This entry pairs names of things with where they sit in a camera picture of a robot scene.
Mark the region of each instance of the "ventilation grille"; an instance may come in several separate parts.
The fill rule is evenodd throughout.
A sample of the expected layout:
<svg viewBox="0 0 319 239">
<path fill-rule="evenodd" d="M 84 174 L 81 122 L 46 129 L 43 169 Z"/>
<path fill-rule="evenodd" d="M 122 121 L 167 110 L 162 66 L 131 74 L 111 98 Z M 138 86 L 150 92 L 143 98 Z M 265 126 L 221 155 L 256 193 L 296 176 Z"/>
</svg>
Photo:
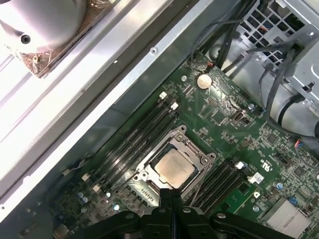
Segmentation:
<svg viewBox="0 0 319 239">
<path fill-rule="evenodd" d="M 275 0 L 262 3 L 245 17 L 243 39 L 256 47 L 283 43 L 299 31 L 304 24 L 288 8 L 282 8 Z M 280 51 L 265 52 L 268 59 L 279 66 L 283 59 Z"/>
</svg>

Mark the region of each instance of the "cpu socket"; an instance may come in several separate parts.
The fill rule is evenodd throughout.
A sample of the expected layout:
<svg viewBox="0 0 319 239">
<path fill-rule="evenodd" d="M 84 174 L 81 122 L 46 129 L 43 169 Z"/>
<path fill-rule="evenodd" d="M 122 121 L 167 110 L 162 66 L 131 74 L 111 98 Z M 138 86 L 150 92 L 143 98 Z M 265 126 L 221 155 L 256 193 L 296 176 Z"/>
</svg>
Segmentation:
<svg viewBox="0 0 319 239">
<path fill-rule="evenodd" d="M 134 180 L 143 180 L 157 193 L 180 189 L 182 198 L 203 178 L 215 159 L 205 155 L 185 135 L 186 126 L 170 131 L 136 168 Z"/>
</svg>

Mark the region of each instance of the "cable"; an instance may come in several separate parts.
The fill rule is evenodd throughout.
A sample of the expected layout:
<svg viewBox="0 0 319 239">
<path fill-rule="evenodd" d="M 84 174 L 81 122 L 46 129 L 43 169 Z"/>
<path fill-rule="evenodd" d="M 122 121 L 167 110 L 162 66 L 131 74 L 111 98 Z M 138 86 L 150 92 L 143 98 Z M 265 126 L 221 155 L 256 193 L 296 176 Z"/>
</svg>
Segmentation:
<svg viewBox="0 0 319 239">
<path fill-rule="evenodd" d="M 207 32 L 215 25 L 225 25 L 225 24 L 234 24 L 234 23 L 241 23 L 243 22 L 243 20 L 229 20 L 229 21 L 216 21 L 216 22 L 212 22 L 211 24 L 209 24 L 201 33 L 200 35 L 197 37 L 197 39 L 195 40 L 193 47 L 191 49 L 190 52 L 190 60 L 191 62 L 194 62 L 194 53 L 195 50 L 197 49 L 197 47 L 199 46 L 200 42 L 203 40 L 203 37 L 207 34 Z"/>
<path fill-rule="evenodd" d="M 283 61 L 281 65 L 281 69 L 278 71 L 277 76 L 275 77 L 275 80 L 273 82 L 273 85 L 270 88 L 270 92 L 267 97 L 267 104 L 266 104 L 266 118 L 270 119 L 270 112 L 273 107 L 273 103 L 275 100 L 275 96 L 277 94 L 279 85 L 281 84 L 281 81 L 283 80 L 285 73 L 287 72 L 288 68 L 290 67 L 290 64 L 292 63 L 295 56 L 295 50 L 289 50 L 287 53 L 287 56 L 285 60 Z"/>
<path fill-rule="evenodd" d="M 286 111 L 289 109 L 290 106 L 292 106 L 293 104 L 297 104 L 300 103 L 302 101 L 304 101 L 305 98 L 303 97 L 303 95 L 301 94 L 297 94 L 295 96 L 290 97 L 289 101 L 287 102 L 287 104 L 283 107 L 283 109 L 280 111 L 280 114 L 278 116 L 278 124 L 280 126 L 282 126 L 283 124 L 283 119 L 284 119 L 284 115 L 286 113 Z"/>
<path fill-rule="evenodd" d="M 264 73 L 262 74 L 262 76 L 258 80 L 257 91 L 258 91 L 258 96 L 259 96 L 259 99 L 260 99 L 260 106 L 264 110 L 265 110 L 265 104 L 264 104 L 264 98 L 263 98 L 263 92 L 262 92 L 262 84 L 263 84 L 263 80 L 266 77 L 266 75 L 268 74 L 268 72 L 272 71 L 273 68 L 274 68 L 273 64 L 268 64 L 265 67 Z"/>
<path fill-rule="evenodd" d="M 319 171 L 319 168 L 318 166 L 312 166 L 310 165 L 309 163 L 307 163 L 307 161 L 301 156 L 300 152 L 299 152 L 299 148 L 303 145 L 303 143 L 300 141 L 300 140 L 297 140 L 296 144 L 295 144 L 295 150 L 296 150 L 296 154 L 299 158 L 299 160 L 304 164 L 306 165 L 307 167 L 313 169 L 313 170 L 316 170 L 316 171 Z"/>
<path fill-rule="evenodd" d="M 249 10 L 254 6 L 255 3 L 256 3 L 256 0 L 246 1 L 245 4 L 243 4 L 241 9 L 239 10 L 239 13 L 236 18 L 242 19 L 249 12 Z M 233 25 L 226 33 L 226 36 L 224 38 L 223 44 L 220 48 L 220 51 L 216 60 L 216 66 L 220 69 L 222 68 L 227 58 L 227 55 L 231 46 L 231 42 L 233 41 L 236 35 L 236 30 L 238 26 L 239 26 L 239 23 Z"/>
<path fill-rule="evenodd" d="M 304 139 L 308 139 L 308 140 L 319 141 L 319 137 L 307 136 L 307 135 L 295 133 L 295 132 L 292 132 L 288 129 L 285 129 L 285 128 L 281 127 L 274 119 L 272 119 L 270 117 L 271 108 L 273 106 L 279 85 L 280 85 L 282 79 L 284 78 L 287 69 L 289 68 L 290 64 L 292 63 L 294 55 L 295 55 L 295 50 L 291 49 L 288 52 L 286 59 L 283 61 L 282 67 L 279 70 L 279 72 L 274 80 L 274 83 L 270 89 L 270 93 L 269 93 L 268 98 L 267 98 L 267 106 L 266 106 L 266 112 L 265 112 L 266 121 L 268 122 L 269 125 L 271 125 L 275 129 L 277 129 L 278 131 L 284 132 L 284 133 L 289 134 L 291 136 L 294 136 L 296 138 L 304 138 Z"/>
<path fill-rule="evenodd" d="M 250 49 L 248 51 L 243 52 L 241 55 L 239 55 L 235 61 L 233 61 L 232 64 L 230 64 L 228 67 L 226 67 L 223 72 L 227 73 L 229 72 L 231 69 L 233 69 L 236 65 L 238 65 L 245 57 L 247 57 L 248 55 L 251 55 L 255 52 L 272 52 L 272 51 L 288 51 L 291 46 L 293 45 L 293 42 L 285 42 L 283 44 L 278 44 L 278 45 L 270 45 L 270 46 L 266 46 L 266 47 L 260 47 L 260 48 L 253 48 Z"/>
<path fill-rule="evenodd" d="M 231 63 L 229 66 L 227 66 L 223 72 L 226 74 L 227 72 L 229 72 L 231 69 L 233 69 L 239 62 L 241 62 L 243 59 L 245 58 L 244 55 L 240 54 L 236 60 L 233 61 L 233 63 Z"/>
<path fill-rule="evenodd" d="M 245 4 L 245 2 L 242 0 L 238 9 L 241 8 L 242 4 Z M 237 19 L 238 17 L 238 11 L 235 11 L 231 16 L 230 19 Z M 229 30 L 231 26 L 225 26 L 225 27 L 220 27 L 219 29 L 217 29 L 213 35 L 200 47 L 200 51 L 205 55 L 209 49 L 212 47 L 212 45 L 220 38 L 224 35 L 225 32 L 227 32 Z"/>
</svg>

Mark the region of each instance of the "ram slot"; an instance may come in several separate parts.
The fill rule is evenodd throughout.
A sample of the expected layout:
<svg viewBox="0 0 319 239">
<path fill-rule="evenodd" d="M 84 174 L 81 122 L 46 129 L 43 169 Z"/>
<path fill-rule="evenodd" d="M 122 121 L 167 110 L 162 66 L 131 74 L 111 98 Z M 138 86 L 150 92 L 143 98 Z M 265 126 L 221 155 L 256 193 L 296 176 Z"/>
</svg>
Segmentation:
<svg viewBox="0 0 319 239">
<path fill-rule="evenodd" d="M 156 128 L 158 125 L 168 116 L 169 109 L 165 109 L 165 111 L 161 112 L 157 119 L 154 119 L 149 124 L 145 125 L 142 130 L 134 137 L 135 140 L 132 139 L 128 148 L 123 151 L 118 151 L 114 156 L 115 163 L 113 165 L 109 165 L 107 172 L 101 177 L 102 182 L 107 182 L 110 177 L 126 162 L 128 158 L 130 158 L 135 153 L 136 148 L 141 146 L 141 144 L 145 143 L 145 141 L 149 138 L 149 134 Z"/>
<path fill-rule="evenodd" d="M 220 178 L 220 176 L 225 172 L 225 170 L 228 170 L 228 169 L 229 169 L 228 164 L 222 163 L 220 166 L 218 166 L 216 169 L 213 169 L 213 171 L 211 171 L 207 175 L 203 185 L 200 187 L 200 190 L 198 192 L 198 195 L 197 195 L 197 198 L 196 198 L 196 201 L 194 204 L 197 204 L 197 202 L 199 202 L 201 200 L 201 198 L 203 197 L 205 192 L 209 190 L 210 185 L 213 184 L 215 180 L 218 180 L 218 178 Z M 195 193 L 193 193 L 190 196 L 190 198 L 186 201 L 186 205 L 190 204 L 190 202 L 193 199 L 194 194 Z"/>
<path fill-rule="evenodd" d="M 212 211 L 216 208 L 216 206 L 218 206 L 226 198 L 226 196 L 229 193 L 231 193 L 235 188 L 237 188 L 242 182 L 243 178 L 240 175 L 237 175 L 234 181 L 227 186 L 227 193 L 215 197 L 214 201 L 211 204 L 208 204 L 207 207 L 203 209 L 204 213 L 206 215 L 211 215 Z"/>
<path fill-rule="evenodd" d="M 139 161 L 140 158 L 143 158 L 144 155 L 148 154 L 153 147 L 157 144 L 158 138 L 162 138 L 167 134 L 172 125 L 175 122 L 175 117 L 170 117 L 169 120 L 159 127 L 155 132 L 151 134 L 151 137 L 147 140 L 147 143 L 142 146 L 142 148 L 136 149 L 137 155 L 129 159 L 128 164 L 118 173 L 116 176 L 109 182 L 108 187 L 111 188 L 112 185 L 117 182 L 124 174 L 129 170 L 132 165 Z"/>
<path fill-rule="evenodd" d="M 138 120 L 131 128 L 130 130 L 124 134 L 124 136 L 116 142 L 114 146 L 112 146 L 112 149 L 106 154 L 104 157 L 104 163 L 99 167 L 99 169 L 95 172 L 95 174 L 99 174 L 100 172 L 103 172 L 106 170 L 109 165 L 112 163 L 112 160 L 114 159 L 115 155 L 119 151 L 125 150 L 125 147 L 128 147 L 130 145 L 130 142 L 132 140 L 135 140 L 137 137 L 137 134 L 140 130 L 140 128 L 143 128 L 144 125 L 149 124 L 154 119 L 158 117 L 158 115 L 167 108 L 168 102 L 166 101 L 160 101 L 156 102 L 152 105 L 151 110 L 143 114 L 143 116 L 140 118 L 141 120 Z"/>
<path fill-rule="evenodd" d="M 211 187 L 207 198 L 203 202 L 201 202 L 198 207 L 205 211 L 207 207 L 216 205 L 218 199 L 229 193 L 229 189 L 232 188 L 234 182 L 237 179 L 237 174 L 230 173 L 229 175 L 226 175 L 220 184 L 215 184 Z"/>
<path fill-rule="evenodd" d="M 209 186 L 205 189 L 205 191 L 199 195 L 197 202 L 194 204 L 194 207 L 201 207 L 204 202 L 208 200 L 208 196 L 211 195 L 212 192 L 216 192 L 220 186 L 223 185 L 224 180 L 227 180 L 229 175 L 231 174 L 231 169 L 226 168 L 222 174 L 217 175 L 213 180 L 210 182 Z"/>
<path fill-rule="evenodd" d="M 193 204 L 207 215 L 242 182 L 242 173 L 228 162 L 214 169 L 204 181 Z M 194 194 L 186 201 L 189 205 Z"/>
</svg>

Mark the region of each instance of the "motherboard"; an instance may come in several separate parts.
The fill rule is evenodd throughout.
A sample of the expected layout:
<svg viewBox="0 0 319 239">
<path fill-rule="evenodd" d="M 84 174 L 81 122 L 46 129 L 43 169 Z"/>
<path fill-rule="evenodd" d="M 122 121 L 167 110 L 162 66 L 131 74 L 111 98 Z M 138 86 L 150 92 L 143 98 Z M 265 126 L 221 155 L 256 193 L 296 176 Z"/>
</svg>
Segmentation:
<svg viewBox="0 0 319 239">
<path fill-rule="evenodd" d="M 263 113 L 220 69 L 186 61 L 52 200 L 54 237 L 125 210 L 142 215 L 160 188 L 179 188 L 208 217 L 227 211 L 319 238 L 318 161 Z"/>
</svg>

